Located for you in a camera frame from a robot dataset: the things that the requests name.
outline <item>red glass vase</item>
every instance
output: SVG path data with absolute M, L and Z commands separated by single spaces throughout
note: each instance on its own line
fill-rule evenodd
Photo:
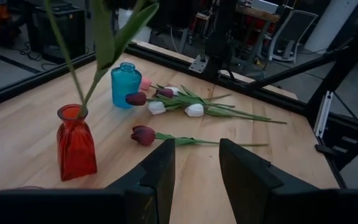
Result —
M 98 171 L 92 134 L 85 123 L 88 110 L 78 117 L 80 108 L 81 105 L 71 104 L 57 111 L 63 121 L 57 131 L 57 153 L 62 181 Z

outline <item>white pillar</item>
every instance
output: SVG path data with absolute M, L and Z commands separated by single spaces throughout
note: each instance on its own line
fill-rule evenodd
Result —
M 331 0 L 306 42 L 305 48 L 312 52 L 328 48 L 357 5 L 358 0 Z

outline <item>pink tulip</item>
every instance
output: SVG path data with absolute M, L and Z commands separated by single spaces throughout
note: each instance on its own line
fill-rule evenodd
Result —
M 142 82 L 140 83 L 140 88 L 142 90 L 148 90 L 150 88 L 150 86 L 152 85 L 152 81 L 149 80 L 146 77 L 142 77 Z

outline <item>metal bracket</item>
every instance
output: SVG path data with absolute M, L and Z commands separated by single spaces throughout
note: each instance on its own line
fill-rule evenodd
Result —
M 198 55 L 196 57 L 196 60 L 189 66 L 189 69 L 197 73 L 203 73 L 208 63 L 208 60 L 208 56 Z
M 330 155 L 330 156 L 338 156 L 339 153 L 337 151 L 335 151 L 335 149 L 331 149 L 330 147 L 327 146 L 322 146 L 322 145 L 315 145 L 314 148 L 320 152 L 323 153 L 324 155 Z
M 323 138 L 324 130 L 326 129 L 326 123 L 329 114 L 329 107 L 333 99 L 333 92 L 327 91 L 324 95 L 323 101 L 318 112 L 316 124 L 314 124 L 314 134 L 316 137 Z

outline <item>white tulip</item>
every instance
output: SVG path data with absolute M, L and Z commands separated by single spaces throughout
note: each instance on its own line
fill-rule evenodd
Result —
M 200 116 L 204 115 L 204 107 L 203 107 L 203 105 L 201 105 L 199 103 L 195 103 L 195 104 L 188 106 L 185 109 L 185 112 L 188 116 L 200 117 Z
M 179 95 L 178 92 L 180 92 L 180 90 L 179 90 L 178 88 L 176 88 L 176 87 L 165 87 L 165 88 L 168 88 L 168 89 L 172 90 L 174 96 L 178 96 L 178 95 Z
M 166 110 L 167 110 L 164 107 L 164 104 L 160 101 L 150 102 L 147 108 L 153 115 L 162 114 L 162 113 L 166 112 Z

